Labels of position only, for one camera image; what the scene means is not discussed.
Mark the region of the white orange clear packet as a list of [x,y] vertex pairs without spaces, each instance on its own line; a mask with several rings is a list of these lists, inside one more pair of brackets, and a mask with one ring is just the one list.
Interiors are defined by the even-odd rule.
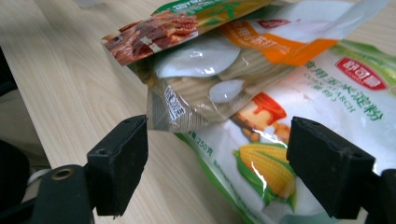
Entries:
[[148,85],[152,130],[172,133],[222,122],[267,86],[370,20],[389,0],[275,0],[154,55]]

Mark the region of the green packet with meat picture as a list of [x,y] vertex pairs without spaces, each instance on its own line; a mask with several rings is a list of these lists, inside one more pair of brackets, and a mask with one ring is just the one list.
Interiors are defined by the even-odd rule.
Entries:
[[124,66],[178,46],[273,1],[176,0],[159,7],[148,18],[103,37],[101,43]]

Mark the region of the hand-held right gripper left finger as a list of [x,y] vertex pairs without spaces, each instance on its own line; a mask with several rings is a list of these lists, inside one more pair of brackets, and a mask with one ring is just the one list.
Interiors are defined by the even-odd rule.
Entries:
[[122,216],[149,156],[147,117],[121,121],[88,154],[92,206],[99,216]]

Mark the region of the white green corn starch packet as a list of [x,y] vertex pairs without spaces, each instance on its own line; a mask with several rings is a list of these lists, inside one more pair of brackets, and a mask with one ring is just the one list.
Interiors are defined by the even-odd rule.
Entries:
[[343,41],[224,122],[180,135],[247,224],[336,224],[286,160],[291,120],[312,119],[396,168],[396,56]]

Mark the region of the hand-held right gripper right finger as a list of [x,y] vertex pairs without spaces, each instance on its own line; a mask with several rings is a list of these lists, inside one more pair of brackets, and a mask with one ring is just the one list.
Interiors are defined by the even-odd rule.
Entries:
[[358,216],[372,155],[316,121],[294,117],[287,160],[330,217]]

